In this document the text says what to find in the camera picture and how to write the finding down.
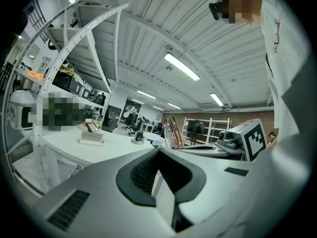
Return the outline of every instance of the corrugated metal ceiling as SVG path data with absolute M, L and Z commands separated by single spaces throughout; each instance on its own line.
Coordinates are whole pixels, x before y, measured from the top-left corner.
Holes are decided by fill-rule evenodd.
M 122 14 L 118 60 L 126 66 L 118 68 L 120 84 L 157 99 L 141 98 L 133 91 L 131 97 L 168 111 L 172 108 L 166 102 L 186 110 L 198 110 L 198 104 L 214 102 L 210 97 L 212 92 L 216 92 L 225 105 L 230 103 L 234 108 L 266 106 L 270 92 L 264 64 L 264 39 L 259 28 L 215 21 L 208 3 L 216 0 L 110 1 L 129 3 L 126 13 L 153 26 L 140 27 Z M 180 51 L 167 43 L 155 26 L 172 40 L 180 41 L 186 50 Z M 164 60 L 167 52 L 180 57 L 201 79 L 195 82 L 171 66 Z M 193 54 L 195 64 L 189 54 Z

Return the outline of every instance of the desk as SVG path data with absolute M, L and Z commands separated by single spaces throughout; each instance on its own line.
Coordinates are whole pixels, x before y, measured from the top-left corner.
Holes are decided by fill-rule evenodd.
M 103 130 L 98 131 L 98 133 L 104 134 L 104 146 L 83 145 L 79 143 L 81 132 L 80 128 L 74 127 L 67 131 L 42 137 L 41 143 L 46 146 L 45 152 L 53 187 L 62 182 L 59 176 L 57 157 L 63 157 L 85 167 L 132 152 L 153 148 L 153 145 L 148 141 L 145 141 L 143 145 L 137 145 L 131 142 L 131 137 Z
M 151 142 L 151 144 L 153 143 L 153 141 L 159 143 L 160 145 L 165 146 L 165 139 L 160 137 L 157 134 L 154 133 L 150 133 L 150 132 L 143 132 L 143 138 L 145 140 L 149 140 Z
M 147 123 L 147 124 L 145 124 L 145 125 L 146 125 L 146 127 L 145 127 L 145 132 L 148 131 L 148 126 L 152 126 L 152 129 L 151 129 L 151 133 L 152 133 L 155 125 L 152 125 L 152 124 L 150 124 L 150 123 Z

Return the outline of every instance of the brown wall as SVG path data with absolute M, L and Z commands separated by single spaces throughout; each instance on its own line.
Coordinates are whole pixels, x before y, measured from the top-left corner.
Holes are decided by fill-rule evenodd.
M 208 120 L 212 118 L 213 120 L 227 120 L 230 118 L 232 121 L 232 128 L 252 119 L 261 119 L 261 122 L 263 124 L 266 139 L 269 142 L 268 134 L 271 131 L 276 131 L 274 129 L 274 111 L 261 111 L 261 112 L 240 112 L 240 113 L 186 113 L 186 114 L 163 114 L 162 116 L 162 123 L 164 119 L 169 119 L 174 115 L 177 127 L 179 130 L 183 128 L 184 120 L 186 118 L 190 119 L 202 119 L 202 120 Z

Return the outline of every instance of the white shelving unit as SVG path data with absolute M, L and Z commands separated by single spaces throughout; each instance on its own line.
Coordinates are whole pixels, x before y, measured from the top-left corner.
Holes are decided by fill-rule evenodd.
M 45 141 L 43 136 L 52 133 L 62 133 L 61 131 L 47 131 L 42 126 L 43 98 L 49 94 L 56 93 L 59 96 L 72 98 L 74 102 L 87 105 L 90 108 L 103 109 L 103 116 L 106 112 L 106 106 L 95 104 L 87 99 L 73 95 L 52 84 L 60 66 L 66 60 L 79 75 L 86 80 L 95 89 L 102 90 L 112 94 L 107 78 L 117 81 L 117 36 L 118 25 L 121 11 L 128 7 L 128 4 L 118 5 L 103 1 L 78 0 L 63 9 L 56 16 L 51 18 L 46 24 L 30 39 L 25 50 L 20 54 L 15 64 L 14 70 L 10 75 L 4 95 L 2 107 L 2 140 L 5 145 L 5 154 L 8 157 L 8 163 L 11 167 L 12 175 L 18 182 L 21 182 L 27 189 L 36 196 L 41 196 L 48 192 L 54 184 L 56 177 L 50 177 L 53 174 L 52 168 L 59 170 L 58 177 L 60 181 L 69 178 L 77 167 L 77 164 L 62 158 L 57 154 L 47 153 L 45 150 Z M 79 28 L 67 27 L 67 11 L 75 8 L 77 19 L 80 22 Z M 49 27 L 50 24 L 62 15 L 64 27 Z M 44 80 L 32 78 L 26 71 L 19 69 L 22 59 L 33 45 L 34 41 L 44 32 L 47 32 L 50 40 L 58 50 L 56 59 L 52 59 L 48 64 L 49 68 Z M 37 99 L 36 118 L 33 121 L 33 129 L 22 131 L 21 133 L 33 144 L 33 152 L 24 158 L 11 163 L 8 156 L 8 143 L 6 138 L 6 120 L 7 105 L 12 91 L 12 85 L 15 76 L 19 74 L 22 77 L 31 80 L 41 88 Z
M 206 137 L 205 141 L 202 140 L 198 140 L 196 139 L 196 142 L 202 143 L 202 144 L 210 144 L 210 139 L 211 138 L 216 138 L 218 139 L 217 136 L 214 136 L 214 131 L 228 131 L 231 127 L 231 121 L 228 118 L 228 120 L 213 120 L 212 118 L 210 118 L 209 120 L 203 120 L 203 119 L 189 119 L 185 117 L 184 120 L 184 124 L 183 124 L 183 129 L 182 129 L 182 136 L 185 139 L 192 139 L 191 137 L 188 137 L 187 135 L 185 136 L 184 133 L 187 133 L 187 125 L 189 121 L 199 121 L 199 122 L 203 122 L 203 123 L 208 123 L 208 126 L 205 126 L 205 129 L 208 129 L 207 134 L 197 134 L 197 135 L 202 135 Z M 217 124 L 225 124 L 226 128 L 217 128 Z

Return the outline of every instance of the orange rope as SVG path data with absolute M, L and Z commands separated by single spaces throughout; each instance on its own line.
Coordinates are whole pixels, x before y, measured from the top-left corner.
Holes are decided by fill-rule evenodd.
M 28 71 L 26 74 L 28 76 L 32 77 L 32 78 L 38 78 L 40 80 L 44 80 L 44 75 L 43 74 L 38 74 L 38 73 L 36 73 L 34 71 Z

